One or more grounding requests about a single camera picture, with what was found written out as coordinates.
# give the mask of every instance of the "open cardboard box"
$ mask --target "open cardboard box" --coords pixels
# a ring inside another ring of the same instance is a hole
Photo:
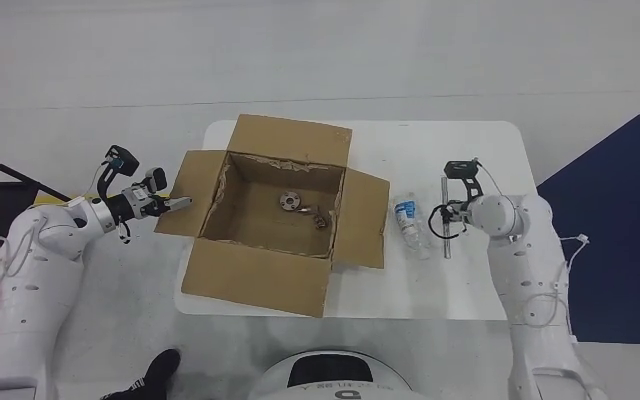
[[[182,292],[321,317],[333,262],[384,268],[389,182],[347,168],[351,130],[240,115],[227,150],[189,151],[156,232],[195,239]],[[284,211],[295,191],[327,227]]]

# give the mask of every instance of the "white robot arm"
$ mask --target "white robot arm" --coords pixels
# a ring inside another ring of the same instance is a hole
[[[117,174],[133,175],[137,160],[112,146],[98,181],[100,198],[76,198],[65,205],[42,205],[20,214],[0,249],[0,398],[55,398],[50,376],[58,331],[80,288],[85,246],[132,218],[159,216],[185,207],[190,198],[156,195],[166,187],[155,168],[145,179],[107,197]],[[125,243],[128,238],[121,235]]]
[[[477,160],[447,164],[447,177],[462,180],[468,198],[436,207],[434,213],[439,209],[445,223],[463,222],[490,237],[491,278],[509,321],[513,347],[509,398],[542,400],[537,382],[552,375],[578,382],[588,399],[608,399],[574,348],[569,269],[551,222],[551,207],[538,195],[483,195],[475,178],[479,165]]]

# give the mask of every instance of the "black shoe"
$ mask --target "black shoe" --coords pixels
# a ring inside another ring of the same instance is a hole
[[[180,365],[180,352],[176,349],[165,350],[151,361],[144,375],[146,385],[165,386]]]

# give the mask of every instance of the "white table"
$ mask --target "white table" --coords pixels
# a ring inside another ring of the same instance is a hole
[[[349,167],[391,182],[390,197],[413,191],[428,213],[440,203],[440,177],[450,160],[479,157],[504,193],[536,191],[518,129],[507,122],[319,121],[353,129]],[[225,149],[235,121],[209,126],[203,149]],[[482,172],[486,193],[495,192]],[[461,182],[450,183],[451,199],[465,199]],[[459,229],[452,226],[452,233]],[[325,317],[447,318],[504,320],[491,282],[488,237],[473,228],[451,243],[445,260],[442,243],[432,238],[426,261],[406,253],[393,214],[385,231],[385,269],[335,268],[329,280]],[[186,295],[180,291],[193,240],[186,239],[175,283],[175,304],[186,314],[290,316],[276,310]]]

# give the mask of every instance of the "box flap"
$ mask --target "box flap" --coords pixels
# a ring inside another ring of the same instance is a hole
[[[389,182],[347,169],[342,188],[333,259],[384,268],[384,226]]]
[[[315,122],[242,114],[230,151],[303,163],[347,166],[351,129]]]
[[[182,292],[322,317],[331,262],[196,239]]]
[[[213,202],[225,156],[224,150],[192,150],[185,154],[170,196],[189,196],[193,203],[163,214],[158,219],[155,232],[193,237],[200,234]]]

